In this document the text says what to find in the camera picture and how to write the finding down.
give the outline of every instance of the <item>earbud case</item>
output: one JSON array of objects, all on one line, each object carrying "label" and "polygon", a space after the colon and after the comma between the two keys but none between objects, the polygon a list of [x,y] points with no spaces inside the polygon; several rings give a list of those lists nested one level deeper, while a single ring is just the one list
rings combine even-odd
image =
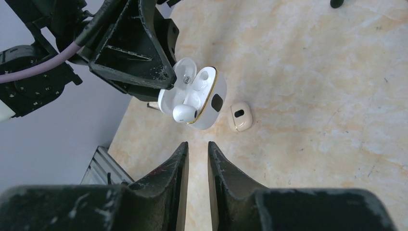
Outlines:
[{"label": "earbud case", "polygon": [[218,118],[225,97],[227,82],[214,67],[205,67],[197,73],[197,64],[191,58],[183,58],[174,67],[177,80],[170,90],[162,89],[158,105],[167,115],[179,104],[187,104],[197,109],[197,117],[187,123],[189,126],[206,130]]}]

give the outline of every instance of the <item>gold trim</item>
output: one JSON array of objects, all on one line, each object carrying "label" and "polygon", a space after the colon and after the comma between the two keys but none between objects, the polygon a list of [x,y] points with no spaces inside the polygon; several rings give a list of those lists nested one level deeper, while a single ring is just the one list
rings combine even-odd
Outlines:
[{"label": "gold trim", "polygon": [[215,67],[213,67],[213,66],[210,66],[210,67],[214,68],[214,70],[216,71],[216,76],[214,77],[214,83],[213,83],[213,85],[212,85],[212,87],[211,87],[210,93],[208,94],[207,99],[205,100],[204,106],[203,106],[203,108],[201,109],[201,111],[200,111],[200,113],[198,114],[198,116],[196,117],[196,119],[195,119],[194,121],[192,121],[192,122],[188,122],[187,124],[193,124],[193,123],[195,123],[195,122],[200,118],[201,114],[202,114],[203,111],[205,110],[205,107],[207,106],[207,103],[208,103],[208,100],[210,99],[210,96],[213,94],[213,89],[214,89],[214,87],[215,87],[215,85],[216,85],[216,83],[217,83],[218,71],[217,71],[217,69],[216,69]]}]

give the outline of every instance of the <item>scratches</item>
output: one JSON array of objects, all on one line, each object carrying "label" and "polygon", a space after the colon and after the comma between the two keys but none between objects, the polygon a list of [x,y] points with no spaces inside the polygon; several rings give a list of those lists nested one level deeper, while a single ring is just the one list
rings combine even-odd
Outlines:
[{"label": "scratches", "polygon": [[363,150],[363,146],[364,146],[364,144],[365,144],[365,142],[364,142],[364,141],[362,141],[362,142],[360,143],[360,150],[361,150],[361,151]]},{"label": "scratches", "polygon": [[87,193],[87,194],[85,194],[85,195],[83,195],[83,196],[80,196],[80,197],[75,201],[74,208],[72,208],[72,210],[68,213],[69,218],[71,218],[71,219],[74,219],[74,218],[75,218],[75,215],[76,215],[76,213],[77,213],[77,208],[78,208],[79,202],[81,202],[81,201],[82,201],[84,198],[86,198],[87,196],[89,196],[89,193]]},{"label": "scratches", "polygon": [[124,53],[124,54],[131,55],[132,57],[127,58],[128,60],[138,60],[138,61],[151,61],[152,60],[151,58],[149,58],[149,57],[147,57],[145,55],[137,54],[137,53],[132,52],[132,51],[126,51],[126,50],[123,50],[121,48],[114,47],[114,46],[111,46],[111,45],[107,45],[106,47],[111,49],[111,50],[114,50],[114,51],[118,51],[118,52],[121,52],[121,53]]},{"label": "scratches", "polygon": [[327,121],[327,123],[326,123],[326,125],[324,126],[324,129],[323,129],[323,130],[326,130],[326,127],[329,125],[329,123],[331,122],[331,120],[333,119],[333,117],[334,117],[338,112],[340,112],[340,109],[341,109],[344,105],[346,105],[346,103],[348,103],[348,102],[343,103],[342,105],[340,105],[339,108],[337,108],[336,111],[334,111],[333,115],[332,115],[332,116],[330,117],[330,119]]},{"label": "scratches", "polygon": [[392,21],[395,21],[395,22],[398,22],[398,23],[400,23],[400,22],[401,22],[401,20],[399,20],[399,19],[392,18],[392,17],[390,17],[390,16],[388,16],[388,15],[386,15],[386,14],[383,14],[383,13],[380,13],[380,12],[377,12],[377,11],[374,11],[374,10],[372,10],[372,9],[368,8],[368,7],[357,6],[357,5],[356,5],[356,7],[359,7],[359,8],[362,8],[362,9],[368,10],[368,11],[370,11],[370,12],[376,13],[376,14],[378,14],[378,15],[382,16],[382,17],[386,17],[386,18],[388,18],[388,19],[390,19],[390,20],[392,20]]},{"label": "scratches", "polygon": [[367,175],[367,177],[370,177],[372,170],[375,168],[375,165],[372,166],[370,173]]},{"label": "scratches", "polygon": [[57,222],[57,221],[58,221],[58,217],[54,217],[54,218],[51,220],[50,224],[54,224],[54,223]]},{"label": "scratches", "polygon": [[110,211],[105,211],[99,208],[94,209],[94,211],[95,213],[103,216],[103,220],[105,222],[104,227],[110,227],[112,225],[112,213]]},{"label": "scratches", "polygon": [[109,197],[111,197],[111,195],[112,195],[112,191],[108,190],[106,192],[106,199],[109,199]]}]

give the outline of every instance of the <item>black oval sensor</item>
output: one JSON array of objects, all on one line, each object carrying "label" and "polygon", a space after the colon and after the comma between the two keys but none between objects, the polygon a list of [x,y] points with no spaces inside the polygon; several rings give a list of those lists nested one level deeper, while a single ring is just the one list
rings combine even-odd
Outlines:
[{"label": "black oval sensor", "polygon": [[241,110],[239,110],[239,111],[236,111],[236,112],[234,113],[234,116],[235,116],[235,118],[238,118],[238,117],[243,116],[243,114],[245,114],[245,112],[241,109]]}]

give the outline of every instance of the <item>table surface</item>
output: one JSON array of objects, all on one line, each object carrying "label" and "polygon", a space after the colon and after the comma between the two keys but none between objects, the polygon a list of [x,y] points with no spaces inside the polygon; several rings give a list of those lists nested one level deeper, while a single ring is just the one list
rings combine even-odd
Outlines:
[{"label": "table surface", "polygon": [[[133,99],[109,153],[135,180],[190,146],[186,230],[211,230],[207,143],[271,188],[363,188],[408,230],[408,2],[184,0],[177,59],[228,84],[216,124],[198,131]],[[247,102],[253,126],[228,127]]]}]

